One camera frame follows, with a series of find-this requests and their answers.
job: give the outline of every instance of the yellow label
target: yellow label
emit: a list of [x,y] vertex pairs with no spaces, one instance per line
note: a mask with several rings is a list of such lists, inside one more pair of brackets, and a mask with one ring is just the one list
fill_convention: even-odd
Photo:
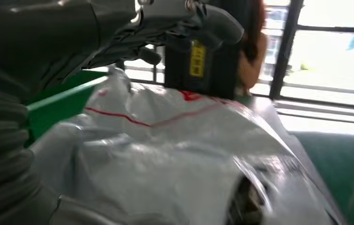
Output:
[[203,77],[205,69],[206,48],[199,42],[194,41],[191,51],[190,75]]

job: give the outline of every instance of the robotic arm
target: robotic arm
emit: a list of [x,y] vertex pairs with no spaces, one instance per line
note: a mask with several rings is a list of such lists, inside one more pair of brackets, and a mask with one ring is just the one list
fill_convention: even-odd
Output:
[[228,13],[198,0],[0,0],[0,225],[148,224],[100,215],[45,187],[22,147],[22,102],[82,67],[136,59],[147,44],[187,49],[196,38],[217,47],[242,34]]

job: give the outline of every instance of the green floor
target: green floor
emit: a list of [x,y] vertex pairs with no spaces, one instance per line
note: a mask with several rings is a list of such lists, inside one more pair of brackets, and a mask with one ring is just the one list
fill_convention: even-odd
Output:
[[349,224],[354,225],[354,124],[333,122],[327,131],[323,120],[286,117],[295,122],[317,123],[309,130],[290,131],[304,146]]
[[[86,72],[84,79],[88,75],[88,80],[92,80],[104,74]],[[76,77],[71,83],[38,96],[37,100],[51,97],[29,105],[28,126],[32,128],[34,139],[40,137],[52,124],[82,110],[96,83],[75,87],[83,81]],[[272,108],[272,104],[265,98],[241,99],[240,102],[260,114],[268,113],[268,109]],[[288,132],[300,140],[340,210],[349,224],[354,225],[354,124],[292,116],[282,116],[281,121]]]

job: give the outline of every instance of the white plastic bag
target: white plastic bag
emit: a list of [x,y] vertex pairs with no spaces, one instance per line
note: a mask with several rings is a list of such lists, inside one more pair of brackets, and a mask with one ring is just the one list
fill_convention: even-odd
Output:
[[260,198],[261,224],[331,224],[300,162],[252,111],[111,73],[82,114],[31,148],[45,184],[111,218],[223,225],[247,179]]

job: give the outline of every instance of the window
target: window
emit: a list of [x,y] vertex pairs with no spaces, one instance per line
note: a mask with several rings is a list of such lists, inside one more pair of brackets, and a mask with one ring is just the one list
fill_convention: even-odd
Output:
[[280,98],[354,106],[354,2],[305,0],[297,28]]

